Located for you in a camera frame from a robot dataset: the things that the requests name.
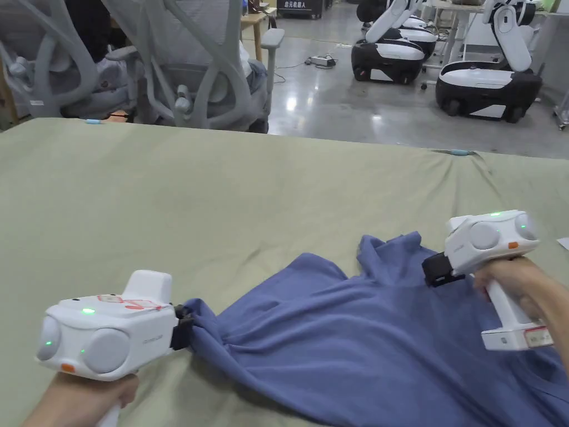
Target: gray office chair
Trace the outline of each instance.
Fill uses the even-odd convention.
[[[167,122],[268,131],[275,54],[284,30],[264,34],[268,75],[249,87],[239,54],[241,0],[102,1],[138,49],[148,101]]]
[[[137,72],[135,52],[107,56],[111,68],[126,62],[128,78],[125,85],[104,90],[101,75],[108,75],[109,67],[93,62],[65,0],[0,0],[0,55],[8,85],[33,117],[105,118],[137,103],[142,65]]]

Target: hand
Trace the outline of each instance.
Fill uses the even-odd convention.
[[[483,291],[492,280],[496,280],[531,318],[543,318],[542,309],[536,297],[554,281],[539,267],[524,257],[513,260],[496,260],[486,264],[475,273],[474,286]]]
[[[22,427],[93,427],[116,403],[131,403],[138,382],[136,375],[104,382],[59,372]]]

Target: gray pants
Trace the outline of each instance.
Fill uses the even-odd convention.
[[[251,74],[247,76],[247,83],[251,93],[253,93],[261,87],[264,79],[267,78],[267,69],[262,62],[256,59],[250,59],[249,65],[251,66]]]

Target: chair armrest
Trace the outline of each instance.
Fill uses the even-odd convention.
[[[281,46],[285,31],[282,28],[271,28],[263,34],[261,38],[261,47],[263,49],[277,49]]]
[[[138,54],[138,50],[134,46],[121,47],[105,55],[109,61],[125,61]]]

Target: reflective floor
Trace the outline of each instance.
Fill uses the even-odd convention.
[[[273,92],[271,134],[569,159],[569,133],[558,130],[549,105],[535,103],[512,125],[448,117],[435,103],[434,87],[419,89],[437,71],[409,86],[356,81],[351,47],[342,45],[361,38],[355,5],[336,3],[320,20],[280,18],[278,26],[286,37],[277,51],[277,73],[286,81],[275,77],[282,83]],[[252,38],[252,31],[244,32],[250,52]],[[335,68],[303,63],[325,54],[339,60]]]

